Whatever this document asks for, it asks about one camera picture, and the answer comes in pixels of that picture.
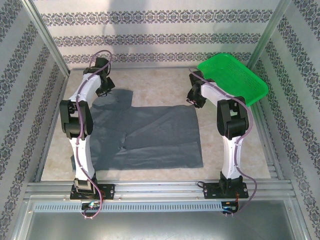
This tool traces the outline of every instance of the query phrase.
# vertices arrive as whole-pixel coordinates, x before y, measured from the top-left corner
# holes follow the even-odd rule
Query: enclosure
[[[1,0],[0,239],[320,239],[319,4]],[[115,187],[84,221],[59,104],[100,50],[112,52],[115,87],[88,101],[90,148],[98,183]],[[240,154],[257,189],[243,176],[255,196],[234,217],[221,214],[234,198],[198,186],[217,183],[225,163],[219,107],[186,101],[189,68],[220,53],[268,88]]]

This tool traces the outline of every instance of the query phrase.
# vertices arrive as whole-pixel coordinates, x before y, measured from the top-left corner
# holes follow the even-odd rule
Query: metal base plate
[[[104,200],[113,200],[115,196],[114,184],[98,184]],[[79,193],[75,185],[71,187],[70,200],[98,200],[99,194]]]
[[[204,199],[235,199],[237,193],[239,199],[249,198],[247,185],[243,182],[242,186],[237,189],[228,190],[225,194],[219,187],[218,182],[205,182],[203,184]]]

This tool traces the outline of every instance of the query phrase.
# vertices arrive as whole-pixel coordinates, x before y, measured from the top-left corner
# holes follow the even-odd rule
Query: gray cloth
[[[115,89],[93,102],[95,170],[202,168],[194,106],[132,107],[132,97]]]

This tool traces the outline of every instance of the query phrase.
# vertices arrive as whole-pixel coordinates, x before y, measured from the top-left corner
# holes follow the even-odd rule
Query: beige floor
[[[133,91],[132,106],[188,105],[186,96],[191,88],[186,68],[112,70],[110,77],[116,88]],[[73,70],[64,99],[68,99],[82,80],[82,71]],[[175,168],[159,170],[97,171],[98,180],[203,180],[219,179],[223,166],[224,146],[216,124],[216,107],[209,101],[196,110],[202,148],[203,168]],[[244,139],[241,150],[241,169],[254,178],[270,178],[258,132],[254,126]],[[42,180],[73,180],[70,157],[73,154],[58,119]]]

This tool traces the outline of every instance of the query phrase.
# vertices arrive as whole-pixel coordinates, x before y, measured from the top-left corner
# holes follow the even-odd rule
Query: green tray
[[[267,84],[240,61],[227,53],[219,53],[200,63],[197,68],[207,80],[213,80],[230,95],[242,96],[249,107],[267,95]]]

